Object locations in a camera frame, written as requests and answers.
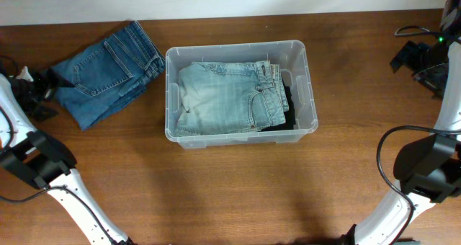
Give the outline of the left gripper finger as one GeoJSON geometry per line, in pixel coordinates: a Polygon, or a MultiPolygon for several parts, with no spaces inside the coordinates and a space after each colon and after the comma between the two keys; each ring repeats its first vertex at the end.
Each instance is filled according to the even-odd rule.
{"type": "Polygon", "coordinates": [[[58,112],[49,107],[39,106],[36,107],[30,114],[30,117],[38,122],[43,122],[49,120],[52,117],[55,117],[58,112]]]}
{"type": "Polygon", "coordinates": [[[51,68],[46,71],[46,79],[48,80],[48,84],[50,85],[51,89],[75,87],[74,84],[60,76],[51,68]]]}

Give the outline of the dark blue jeans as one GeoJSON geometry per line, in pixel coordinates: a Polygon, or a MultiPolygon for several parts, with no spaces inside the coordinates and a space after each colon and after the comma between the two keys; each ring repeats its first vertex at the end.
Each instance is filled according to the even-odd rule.
{"type": "Polygon", "coordinates": [[[166,68],[164,56],[137,21],[61,61],[51,70],[72,88],[59,88],[55,99],[81,130],[123,110],[144,93],[166,68]]]}

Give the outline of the black garment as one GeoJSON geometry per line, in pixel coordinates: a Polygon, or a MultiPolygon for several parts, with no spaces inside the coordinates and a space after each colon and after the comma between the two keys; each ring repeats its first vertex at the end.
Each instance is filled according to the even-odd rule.
{"type": "Polygon", "coordinates": [[[295,106],[292,101],[292,95],[290,88],[286,85],[286,83],[283,81],[283,86],[285,89],[285,94],[287,98],[287,103],[289,106],[289,110],[284,112],[285,115],[285,123],[281,125],[276,125],[276,126],[271,126],[268,128],[264,128],[261,131],[262,132],[268,132],[268,131],[278,131],[278,130],[293,130],[295,127],[296,123],[296,117],[295,117],[295,106]]]}

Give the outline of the light blue jeans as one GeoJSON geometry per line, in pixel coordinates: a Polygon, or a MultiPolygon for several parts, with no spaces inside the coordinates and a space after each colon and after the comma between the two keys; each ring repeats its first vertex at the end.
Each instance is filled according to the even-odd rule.
{"type": "Polygon", "coordinates": [[[258,132],[286,123],[278,64],[193,62],[179,71],[177,136],[258,132]]]}

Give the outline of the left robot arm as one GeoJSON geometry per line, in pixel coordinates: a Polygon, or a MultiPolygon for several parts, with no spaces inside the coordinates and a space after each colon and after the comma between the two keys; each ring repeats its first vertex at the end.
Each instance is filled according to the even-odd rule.
{"type": "Polygon", "coordinates": [[[1,168],[38,191],[31,200],[44,194],[54,198],[91,244],[131,244],[91,196],[71,151],[30,122],[54,116],[42,103],[58,89],[71,87],[51,69],[1,75],[1,168]]]}

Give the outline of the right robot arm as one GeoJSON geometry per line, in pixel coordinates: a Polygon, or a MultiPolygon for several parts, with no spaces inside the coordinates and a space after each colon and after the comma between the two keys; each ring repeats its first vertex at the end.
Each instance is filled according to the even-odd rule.
{"type": "Polygon", "coordinates": [[[377,145],[377,169],[390,187],[374,211],[354,224],[338,244],[399,244],[400,236],[420,214],[448,197],[460,196],[460,0],[446,0],[439,29],[420,26],[397,29],[395,37],[431,35],[433,45],[408,41],[390,62],[393,71],[405,66],[415,81],[442,100],[433,128],[403,125],[387,131],[377,145]],[[427,133],[402,147],[386,176],[381,150],[386,138],[401,130],[427,133]]]}

